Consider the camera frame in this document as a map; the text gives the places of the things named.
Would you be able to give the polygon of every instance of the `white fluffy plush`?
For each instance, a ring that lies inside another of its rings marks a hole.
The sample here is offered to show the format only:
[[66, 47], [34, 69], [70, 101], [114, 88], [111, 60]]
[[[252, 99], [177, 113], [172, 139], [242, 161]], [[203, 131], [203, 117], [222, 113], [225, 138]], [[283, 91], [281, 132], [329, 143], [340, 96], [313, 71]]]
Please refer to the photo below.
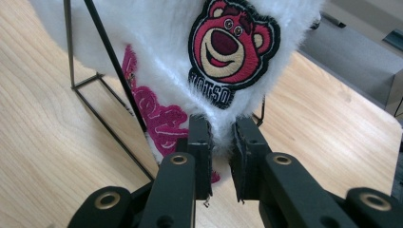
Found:
[[[63, 0], [29, 0], [50, 36], [67, 49]], [[187, 81], [192, 67], [189, 32], [204, 0], [94, 0], [112, 46], [122, 62], [127, 45], [137, 56], [138, 86], [148, 86], [161, 105], [178, 105], [190, 114], [202, 114], [211, 123], [216, 158], [230, 155], [231, 124], [250, 116], [270, 91], [317, 17], [323, 0], [249, 0], [261, 15], [275, 18], [281, 30], [280, 46], [257, 83], [238, 90], [226, 109], [211, 105]], [[83, 0], [71, 0], [75, 57], [86, 67], [115, 75]]]

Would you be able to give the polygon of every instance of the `metal rod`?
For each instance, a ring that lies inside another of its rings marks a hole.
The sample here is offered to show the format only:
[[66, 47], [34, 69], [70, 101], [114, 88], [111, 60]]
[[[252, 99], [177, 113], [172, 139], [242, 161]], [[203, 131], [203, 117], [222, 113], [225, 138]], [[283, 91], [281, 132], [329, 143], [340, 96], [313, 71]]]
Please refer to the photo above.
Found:
[[395, 111], [395, 113], [394, 113], [394, 116], [395, 116], [395, 117], [401, 115], [401, 113], [397, 115], [397, 112], [399, 111], [400, 106], [402, 106], [402, 103], [403, 103], [403, 97], [402, 97], [402, 100], [400, 100], [400, 103], [399, 103], [399, 105], [397, 106], [397, 109], [396, 109], [396, 111]]
[[81, 87], [83, 87], [83, 86], [86, 86], [86, 85], [88, 85], [88, 84], [90, 84], [90, 83], [92, 83], [92, 82], [94, 82], [94, 81], [100, 79], [102, 76], [104, 76], [104, 75], [102, 75], [102, 74], [95, 74], [94, 76], [91, 76], [91, 77], [89, 77], [89, 78], [87, 78], [87, 79], [81, 81], [80, 83], [74, 85], [74, 88], [73, 88], [73, 89], [79, 89], [79, 88], [81, 88]]
[[95, 110], [95, 108], [92, 107], [92, 105], [86, 100], [86, 98], [81, 94], [81, 92], [78, 89], [75, 89], [76, 93], [80, 97], [80, 99], [86, 104], [86, 106], [91, 110], [91, 112], [98, 118], [98, 120], [102, 123], [102, 125], [106, 128], [106, 130], [112, 135], [113, 139], [118, 142], [118, 144], [124, 149], [126, 154], [130, 157], [131, 160], [133, 160], [139, 168], [144, 172], [144, 174], [151, 180], [153, 181], [154, 178], [152, 175], [148, 172], [148, 170], [139, 162], [139, 160], [134, 156], [130, 150], [127, 148], [125, 143], [119, 138], [119, 136], [113, 131], [113, 129], [107, 124], [107, 122], [102, 118], [102, 116]]
[[118, 102], [130, 113], [130, 115], [134, 115], [130, 108], [125, 104], [125, 102], [118, 96], [118, 94], [116, 94], [115, 91], [113, 91], [113, 89], [105, 82], [105, 80], [103, 78], [100, 77], [100, 81], [101, 83], [107, 88], [107, 90], [109, 90], [109, 92], [116, 98], [116, 100], [118, 100]]
[[73, 32], [71, 23], [71, 4], [70, 0], [65, 0], [65, 22], [66, 22], [66, 37], [67, 37], [67, 52], [68, 66], [70, 69], [71, 88], [75, 87], [74, 82], [74, 58], [73, 58]]
[[127, 96], [127, 99], [130, 102], [130, 105], [133, 108], [134, 114], [136, 115], [137, 121], [140, 124], [140, 127], [142, 128], [142, 131], [145, 132], [146, 126], [144, 123], [144, 120], [142, 118], [142, 114], [140, 113], [139, 108], [136, 105], [136, 102], [134, 101], [134, 98], [131, 94], [131, 89], [127, 84], [127, 81], [125, 79], [124, 73], [122, 71], [122, 68], [119, 64], [118, 58], [116, 57], [115, 51], [113, 50], [113, 46], [110, 44], [109, 39], [107, 37], [105, 28], [101, 22], [101, 18], [98, 15], [97, 10], [95, 9], [94, 3], [91, 0], [85, 0], [86, 2], [86, 7], [88, 8], [89, 14], [92, 17], [92, 20], [94, 21], [95, 27], [97, 28], [101, 39], [104, 43], [104, 46], [106, 48], [107, 54], [109, 55], [110, 61], [112, 62], [112, 65], [115, 67], [116, 73], [121, 81], [121, 84], [125, 90], [125, 94]]
[[266, 97], [263, 97], [263, 101], [261, 102], [261, 112], [260, 112], [260, 117], [256, 115], [255, 113], [253, 114], [253, 117], [257, 119], [256, 125], [261, 126], [263, 124], [263, 119], [264, 119], [264, 107], [266, 106]]

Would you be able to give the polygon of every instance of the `lotso bear patch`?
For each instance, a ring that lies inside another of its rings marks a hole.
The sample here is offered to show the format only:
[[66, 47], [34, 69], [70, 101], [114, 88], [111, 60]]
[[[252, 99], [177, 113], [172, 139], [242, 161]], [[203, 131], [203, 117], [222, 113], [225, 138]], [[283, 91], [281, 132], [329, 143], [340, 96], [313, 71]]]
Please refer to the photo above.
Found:
[[189, 37], [188, 81], [212, 105], [228, 108], [237, 90], [266, 72], [279, 37], [276, 20], [258, 15], [246, 1], [207, 1]]

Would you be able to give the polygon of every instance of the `wood grain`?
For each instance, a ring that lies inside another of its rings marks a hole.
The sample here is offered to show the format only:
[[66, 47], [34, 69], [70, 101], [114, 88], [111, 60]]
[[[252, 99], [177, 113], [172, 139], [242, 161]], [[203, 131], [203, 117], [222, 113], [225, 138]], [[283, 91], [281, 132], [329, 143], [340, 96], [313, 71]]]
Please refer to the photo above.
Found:
[[[66, 227], [95, 190], [147, 183], [70, 89], [67, 55], [26, 0], [2, 1], [0, 34], [0, 227]], [[79, 78], [93, 73], [76, 64]], [[136, 120], [101, 85], [81, 91], [155, 175]], [[260, 130], [337, 195], [355, 186], [391, 192], [399, 124], [297, 53], [267, 98]], [[210, 203], [197, 202], [197, 227], [262, 226], [257, 203], [237, 203], [231, 180], [215, 186]]]

